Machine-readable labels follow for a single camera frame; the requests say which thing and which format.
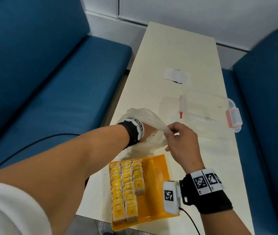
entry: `person's right hand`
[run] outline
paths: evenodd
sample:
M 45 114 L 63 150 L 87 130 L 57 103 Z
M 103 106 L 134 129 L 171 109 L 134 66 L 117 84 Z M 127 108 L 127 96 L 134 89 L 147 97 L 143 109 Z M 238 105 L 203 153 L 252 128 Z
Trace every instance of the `person's right hand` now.
M 168 127 L 173 133 L 164 133 L 168 140 L 165 151 L 171 152 L 172 157 L 186 174 L 205 169 L 197 134 L 179 122 L 172 123 Z

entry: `white plastic bag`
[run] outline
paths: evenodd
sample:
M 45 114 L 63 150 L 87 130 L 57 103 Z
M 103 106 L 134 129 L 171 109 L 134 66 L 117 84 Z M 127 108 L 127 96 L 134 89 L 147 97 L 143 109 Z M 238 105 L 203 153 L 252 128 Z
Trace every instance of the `white plastic bag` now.
M 164 136 L 164 132 L 172 133 L 172 131 L 167 127 L 167 125 L 158 117 L 155 113 L 147 108 L 130 108 L 127 110 L 120 120 L 116 123 L 122 122 L 125 118 L 134 117 L 143 123 L 146 123 L 158 131 L 151 136 L 149 136 L 145 142 L 137 143 L 131 146 L 135 150 L 146 151 L 146 150 L 156 150 L 167 145 L 167 139 Z

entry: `table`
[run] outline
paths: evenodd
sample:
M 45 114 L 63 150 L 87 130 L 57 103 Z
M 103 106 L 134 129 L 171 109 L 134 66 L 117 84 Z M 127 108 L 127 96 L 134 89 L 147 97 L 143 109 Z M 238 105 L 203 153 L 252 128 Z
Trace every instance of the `table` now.
M 226 97 L 214 38 L 150 22 L 111 125 L 129 108 L 149 108 L 159 114 L 160 101 L 164 96 L 179 97 L 183 93 L 184 86 L 164 79 L 164 71 L 168 67 L 189 72 L 192 87 L 197 90 Z M 205 166 L 213 168 L 219 175 L 234 210 L 254 234 L 234 133 L 228 141 L 230 147 L 227 150 L 216 152 L 207 150 L 207 144 L 200 144 L 201 155 Z M 146 156 L 130 151 L 122 151 L 115 160 Z M 181 180 L 185 173 L 170 153 L 165 152 L 164 148 L 154 151 L 154 155 L 159 154 L 166 156 L 171 180 Z M 77 215 L 111 222 L 110 208 L 110 180 L 108 168 L 105 167 L 90 177 Z M 183 205 L 183 208 L 193 218 L 200 233 L 204 234 L 200 214 L 195 206 Z M 179 217 L 152 221 L 132 228 L 153 234 L 196 234 L 192 223 L 183 212 Z

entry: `blue cushion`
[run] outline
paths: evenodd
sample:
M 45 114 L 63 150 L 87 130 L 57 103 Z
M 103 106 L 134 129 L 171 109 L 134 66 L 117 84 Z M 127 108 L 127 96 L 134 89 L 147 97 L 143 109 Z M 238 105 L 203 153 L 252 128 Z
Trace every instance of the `blue cushion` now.
M 255 234 L 278 235 L 278 221 L 267 189 L 266 180 L 259 161 L 260 152 L 255 142 L 247 111 L 232 71 L 222 69 L 227 97 L 240 110 L 243 126 L 236 133 L 236 141 L 243 177 L 249 200 Z
M 0 0 L 0 128 L 88 32 L 80 0 Z
M 278 30 L 239 60 L 234 71 L 278 204 Z
M 130 56 L 129 46 L 87 37 L 0 140 L 0 162 L 40 138 L 58 133 L 82 134 L 98 128 Z M 73 137 L 58 136 L 42 141 L 17 154 L 4 166 L 70 138 Z

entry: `person's left arm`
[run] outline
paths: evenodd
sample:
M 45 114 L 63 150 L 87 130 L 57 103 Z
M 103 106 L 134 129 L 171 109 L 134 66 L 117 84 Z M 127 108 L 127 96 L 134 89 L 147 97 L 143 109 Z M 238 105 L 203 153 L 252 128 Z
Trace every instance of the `person's left arm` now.
M 155 129 L 144 124 L 144 141 Z M 0 169 L 0 183 L 31 195 L 45 211 L 53 234 L 63 234 L 80 205 L 84 182 L 128 144 L 122 125 L 98 128 Z

